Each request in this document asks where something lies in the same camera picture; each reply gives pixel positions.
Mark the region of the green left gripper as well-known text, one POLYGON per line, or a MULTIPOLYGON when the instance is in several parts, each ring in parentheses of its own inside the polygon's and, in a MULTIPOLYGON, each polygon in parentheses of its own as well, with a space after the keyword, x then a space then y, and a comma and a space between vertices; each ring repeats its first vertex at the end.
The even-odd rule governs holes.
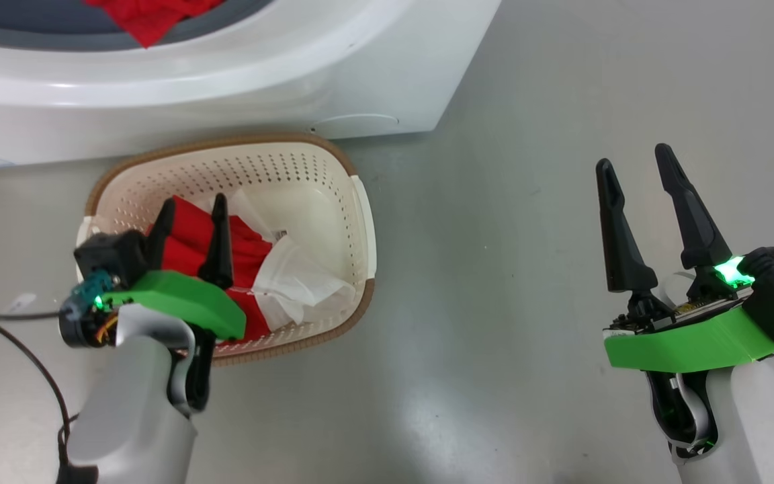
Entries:
POLYGON ((214 199, 211 241, 198 269, 201 280, 160 270, 165 242, 174 227, 175 205, 174 199, 166 199, 148 230, 147 266, 153 272, 145 273, 131 288, 104 293, 101 300, 113 307, 142 305, 211 331, 220 340, 240 340, 245 336, 246 314, 225 293, 234 283, 226 196, 218 194, 214 199))

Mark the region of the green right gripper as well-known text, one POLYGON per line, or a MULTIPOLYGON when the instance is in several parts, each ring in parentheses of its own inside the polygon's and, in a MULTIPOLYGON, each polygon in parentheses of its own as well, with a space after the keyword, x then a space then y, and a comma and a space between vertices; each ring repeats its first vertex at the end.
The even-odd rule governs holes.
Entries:
MULTIPOLYGON (((750 364, 773 355, 774 342, 742 307, 752 294, 750 285, 755 279, 740 273, 734 264, 724 264, 733 252, 673 148, 658 143, 654 155, 663 190, 675 207, 682 266, 686 270, 715 267, 739 298, 681 305, 675 311, 676 322, 654 333, 605 329, 604 346, 611 366, 685 374, 750 364)), ((658 278, 637 247, 624 214, 626 197, 611 161, 600 159, 595 175, 607 289, 611 293, 651 291, 658 286, 658 278)))

